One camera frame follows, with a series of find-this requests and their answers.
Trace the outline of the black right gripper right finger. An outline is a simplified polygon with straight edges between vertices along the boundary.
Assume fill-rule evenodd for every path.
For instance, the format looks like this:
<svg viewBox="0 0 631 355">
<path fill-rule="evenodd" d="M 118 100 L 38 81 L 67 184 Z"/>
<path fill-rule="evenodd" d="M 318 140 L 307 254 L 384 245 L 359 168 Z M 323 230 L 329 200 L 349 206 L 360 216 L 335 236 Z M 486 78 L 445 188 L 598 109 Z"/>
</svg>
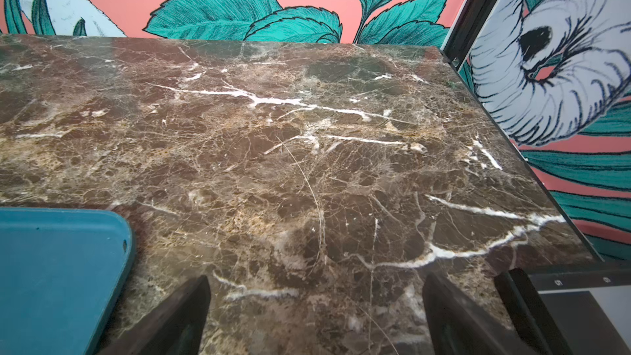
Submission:
<svg viewBox="0 0 631 355">
<path fill-rule="evenodd" d="M 535 353 L 443 276 L 430 273 L 426 277 L 422 299 L 436 354 Z"/>
</svg>

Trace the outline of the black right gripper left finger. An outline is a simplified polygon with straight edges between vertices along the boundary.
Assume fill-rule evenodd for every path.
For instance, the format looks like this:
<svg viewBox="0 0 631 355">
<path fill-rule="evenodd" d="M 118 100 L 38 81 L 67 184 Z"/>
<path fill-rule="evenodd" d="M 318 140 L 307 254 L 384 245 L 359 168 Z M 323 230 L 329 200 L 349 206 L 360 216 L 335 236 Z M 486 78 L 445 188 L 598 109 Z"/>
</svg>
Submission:
<svg viewBox="0 0 631 355">
<path fill-rule="evenodd" d="M 210 301 L 208 278 L 189 279 L 99 354 L 197 354 Z"/>
</svg>

